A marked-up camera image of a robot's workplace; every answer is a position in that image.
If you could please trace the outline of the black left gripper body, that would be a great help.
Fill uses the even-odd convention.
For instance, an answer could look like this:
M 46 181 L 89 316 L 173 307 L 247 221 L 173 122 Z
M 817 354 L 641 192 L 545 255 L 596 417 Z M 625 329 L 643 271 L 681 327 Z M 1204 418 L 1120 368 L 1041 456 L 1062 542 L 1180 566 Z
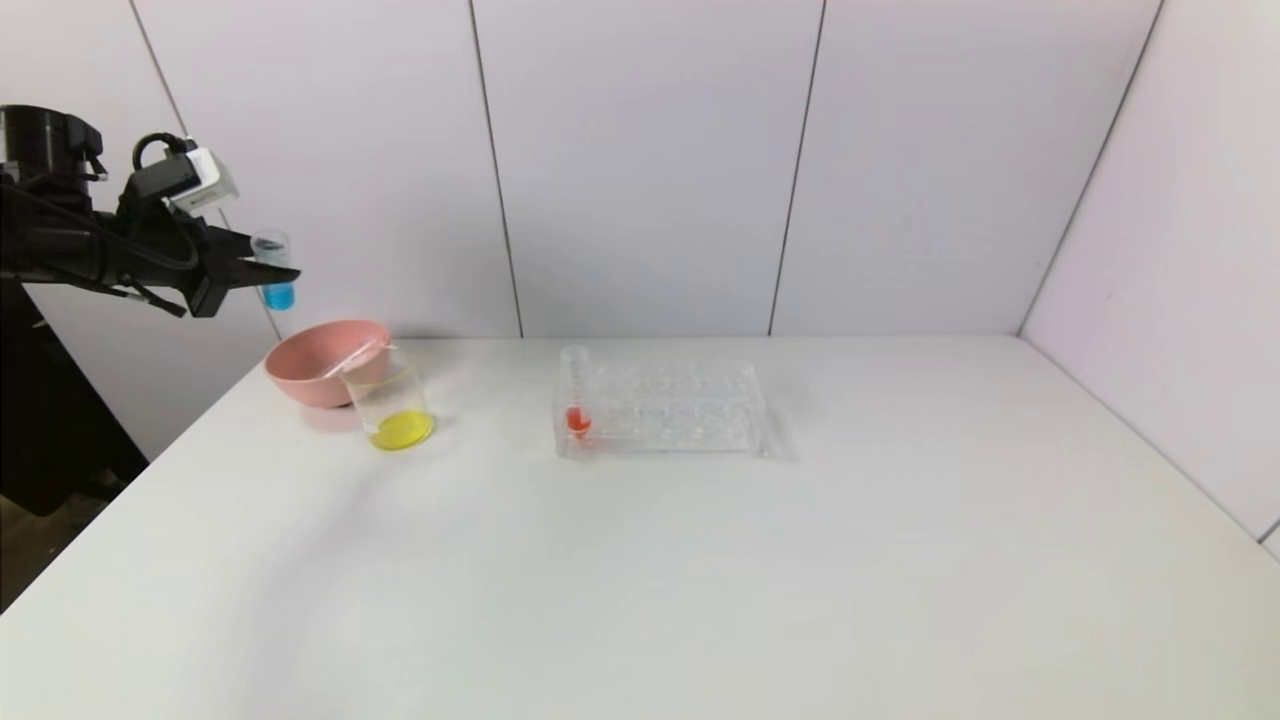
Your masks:
M 105 293 L 170 316 L 216 315 L 230 287 L 218 241 L 227 232 L 183 214 L 119 217 L 100 211 L 100 273 Z

